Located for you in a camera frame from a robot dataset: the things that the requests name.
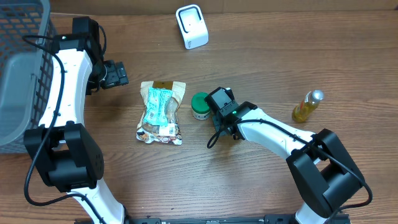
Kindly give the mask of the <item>green lid jar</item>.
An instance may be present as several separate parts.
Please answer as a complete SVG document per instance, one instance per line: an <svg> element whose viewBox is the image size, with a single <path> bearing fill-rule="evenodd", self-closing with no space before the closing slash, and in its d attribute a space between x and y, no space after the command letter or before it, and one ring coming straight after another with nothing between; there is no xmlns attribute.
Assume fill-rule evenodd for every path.
<svg viewBox="0 0 398 224"><path fill-rule="evenodd" d="M197 120L206 120L210 116L210 107L205 102L208 96L205 92L199 92L193 95L191 100L192 114Z"/></svg>

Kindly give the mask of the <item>teal wipes packet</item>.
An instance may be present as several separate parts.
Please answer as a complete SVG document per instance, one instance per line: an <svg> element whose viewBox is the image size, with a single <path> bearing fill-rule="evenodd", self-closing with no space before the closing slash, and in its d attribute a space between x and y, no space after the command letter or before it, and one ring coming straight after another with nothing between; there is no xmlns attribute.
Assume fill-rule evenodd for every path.
<svg viewBox="0 0 398 224"><path fill-rule="evenodd" d="M168 124L166 107L172 97L172 90L149 88L146 103L144 122L153 126L166 126Z"/></svg>

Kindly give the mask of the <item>brown snack pouch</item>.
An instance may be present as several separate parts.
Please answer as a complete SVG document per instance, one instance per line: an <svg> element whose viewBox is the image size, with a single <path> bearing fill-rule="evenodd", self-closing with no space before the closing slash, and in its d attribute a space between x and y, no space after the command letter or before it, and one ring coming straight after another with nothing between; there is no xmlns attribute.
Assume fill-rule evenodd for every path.
<svg viewBox="0 0 398 224"><path fill-rule="evenodd" d="M146 103L149 88L172 90L172 97L166 107L168 124L166 126L153 126L144 122ZM144 102L144 112L137 125L136 138L146 144L161 142L164 144L181 145L182 136L178 125L177 110L185 94L186 84L176 81L146 81L141 83L140 93Z"/></svg>

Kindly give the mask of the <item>yellow dish soap bottle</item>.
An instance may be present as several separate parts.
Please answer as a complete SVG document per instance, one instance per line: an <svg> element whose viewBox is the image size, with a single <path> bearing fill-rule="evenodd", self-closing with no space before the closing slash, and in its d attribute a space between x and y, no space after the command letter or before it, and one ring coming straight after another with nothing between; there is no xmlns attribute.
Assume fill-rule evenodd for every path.
<svg viewBox="0 0 398 224"><path fill-rule="evenodd" d="M298 123L305 122L310 114L318 108L323 99L324 92L321 90L308 92L305 98L293 109L292 119Z"/></svg>

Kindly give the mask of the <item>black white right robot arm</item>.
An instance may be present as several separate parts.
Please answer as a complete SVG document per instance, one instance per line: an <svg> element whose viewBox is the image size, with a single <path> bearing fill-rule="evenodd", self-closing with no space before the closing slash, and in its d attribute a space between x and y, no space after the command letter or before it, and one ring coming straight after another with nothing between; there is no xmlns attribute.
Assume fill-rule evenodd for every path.
<svg viewBox="0 0 398 224"><path fill-rule="evenodd" d="M364 176L329 129L315 134L268 116L255 104L238 104L229 88L219 87L205 97L213 113L216 133L211 148L224 134L258 143L284 159L303 205L292 214L268 214L263 223L350 223L349 200L366 187Z"/></svg>

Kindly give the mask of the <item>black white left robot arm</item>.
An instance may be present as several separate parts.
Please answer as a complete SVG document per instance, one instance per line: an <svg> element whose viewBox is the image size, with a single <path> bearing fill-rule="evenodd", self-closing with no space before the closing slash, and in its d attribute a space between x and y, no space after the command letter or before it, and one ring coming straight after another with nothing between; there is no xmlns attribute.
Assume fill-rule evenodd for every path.
<svg viewBox="0 0 398 224"><path fill-rule="evenodd" d="M105 60L106 34L90 17L73 18L72 33L51 37L42 50L52 56L49 100L35 129L24 133L32 163L24 182L25 199L43 207L74 198L90 216L90 223L129 223L125 206L103 178L103 153L84 125L85 98L93 91L128 84L121 62ZM36 202L29 195L37 170L42 181L63 196Z"/></svg>

